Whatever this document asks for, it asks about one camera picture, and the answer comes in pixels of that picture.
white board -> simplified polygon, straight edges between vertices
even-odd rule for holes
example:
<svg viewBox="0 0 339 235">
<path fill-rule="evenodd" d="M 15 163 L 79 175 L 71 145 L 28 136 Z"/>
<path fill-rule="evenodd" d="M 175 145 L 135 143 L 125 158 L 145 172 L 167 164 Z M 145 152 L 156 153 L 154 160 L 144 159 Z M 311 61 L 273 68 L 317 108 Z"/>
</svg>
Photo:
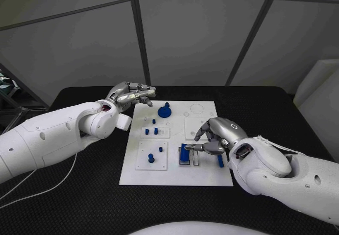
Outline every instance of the white board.
<svg viewBox="0 0 339 235">
<path fill-rule="evenodd" d="M 220 167 L 219 157 L 206 152 L 191 152 L 190 164 L 180 164 L 182 143 L 207 142 L 207 137 L 195 142 L 194 135 L 206 121 L 219 117 L 214 101 L 152 102 L 154 107 L 145 104 L 136 105 L 120 185 L 234 186 L 226 154 L 223 154 L 224 167 Z M 172 115 L 162 118 L 158 110 L 167 102 Z M 164 135 L 154 134 L 156 127 L 159 131 L 165 131 Z M 149 136 L 145 134 L 145 129 L 151 130 Z M 151 153 L 155 156 L 155 163 L 149 162 Z"/>
</svg>

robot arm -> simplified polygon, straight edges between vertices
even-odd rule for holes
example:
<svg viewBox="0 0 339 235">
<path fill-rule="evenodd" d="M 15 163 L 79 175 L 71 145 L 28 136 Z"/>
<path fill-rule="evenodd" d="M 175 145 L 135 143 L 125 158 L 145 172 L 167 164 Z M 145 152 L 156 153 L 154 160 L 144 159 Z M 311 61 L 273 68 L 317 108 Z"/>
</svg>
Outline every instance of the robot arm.
<svg viewBox="0 0 339 235">
<path fill-rule="evenodd" d="M 132 103 L 152 106 L 148 96 L 155 95 L 155 87 L 123 82 L 106 99 L 27 120 L 0 136 L 0 183 L 64 161 L 90 144 L 106 139 L 116 127 L 128 131 L 132 118 L 122 112 Z"/>
<path fill-rule="evenodd" d="M 339 225 L 339 164 L 309 157 L 262 136 L 249 138 L 229 119 L 211 118 L 200 129 L 210 142 L 187 149 L 219 155 L 230 149 L 229 167 L 243 189 L 276 198 L 292 209 Z M 279 149 L 296 154 L 283 155 Z"/>
</svg>

gray wall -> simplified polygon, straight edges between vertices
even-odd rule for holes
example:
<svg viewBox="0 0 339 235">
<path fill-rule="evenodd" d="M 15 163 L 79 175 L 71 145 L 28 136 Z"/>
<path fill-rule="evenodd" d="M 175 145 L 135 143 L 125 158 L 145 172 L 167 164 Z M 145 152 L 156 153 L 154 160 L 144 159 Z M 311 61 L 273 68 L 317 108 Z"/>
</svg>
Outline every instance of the gray wall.
<svg viewBox="0 0 339 235">
<path fill-rule="evenodd" d="M 226 85 L 263 2 L 141 0 L 152 85 Z"/>
<path fill-rule="evenodd" d="M 145 83 L 132 3 L 2 31 L 0 62 L 48 105 L 71 86 Z"/>
<path fill-rule="evenodd" d="M 296 93 L 320 59 L 339 58 L 339 4 L 276 0 L 233 86 Z"/>
<path fill-rule="evenodd" d="M 0 27 L 113 1 L 115 0 L 2 0 Z"/>
</svg>

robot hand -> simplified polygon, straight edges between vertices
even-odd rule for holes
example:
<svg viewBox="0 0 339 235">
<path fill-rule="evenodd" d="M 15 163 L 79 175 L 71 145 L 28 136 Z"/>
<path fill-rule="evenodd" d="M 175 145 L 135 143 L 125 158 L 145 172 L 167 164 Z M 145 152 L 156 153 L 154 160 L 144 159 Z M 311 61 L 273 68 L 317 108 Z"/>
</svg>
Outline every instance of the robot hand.
<svg viewBox="0 0 339 235">
<path fill-rule="evenodd" d="M 122 82 L 106 99 L 67 107 L 27 120 L 0 135 L 0 183 L 54 165 L 106 139 L 115 128 L 128 131 L 132 118 L 122 114 L 133 103 L 152 106 L 156 88 Z"/>
<path fill-rule="evenodd" d="M 185 148 L 213 155 L 230 148 L 229 167 L 249 193 L 276 198 L 292 209 L 339 225 L 339 164 L 307 156 L 262 136 L 249 138 L 242 127 L 221 117 L 203 125 L 197 141 L 204 133 L 210 143 Z M 295 154 L 283 155 L 278 148 Z"/>
<path fill-rule="evenodd" d="M 246 131 L 236 122 L 226 118 L 214 117 L 203 125 L 195 141 L 200 141 L 201 136 L 207 133 L 208 143 L 188 144 L 187 150 L 206 151 L 213 155 L 220 155 L 226 152 L 226 148 L 233 148 L 239 141 L 247 138 Z"/>
</svg>

table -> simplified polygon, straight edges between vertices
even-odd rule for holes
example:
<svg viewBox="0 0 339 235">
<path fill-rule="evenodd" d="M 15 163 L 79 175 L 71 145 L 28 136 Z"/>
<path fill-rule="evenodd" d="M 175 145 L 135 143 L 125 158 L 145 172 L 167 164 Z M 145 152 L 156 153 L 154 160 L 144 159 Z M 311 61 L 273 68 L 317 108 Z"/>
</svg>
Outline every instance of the table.
<svg viewBox="0 0 339 235">
<path fill-rule="evenodd" d="M 51 110 L 106 98 L 112 87 L 74 87 L 61 91 Z M 220 117 L 309 156 L 332 161 L 330 152 L 279 87 L 158 87 L 155 100 L 213 100 Z M 133 116 L 135 107 L 125 114 Z M 239 225 L 269 234 L 337 234 L 332 224 L 288 208 L 276 199 L 253 196 L 234 187 L 120 186 L 129 132 L 112 136 L 79 154 L 73 173 L 50 193 L 0 211 L 2 234 L 125 235 L 175 221 Z M 74 157 L 41 169 L 2 205 L 57 185 Z M 24 174 L 0 185 L 8 192 Z"/>
</svg>

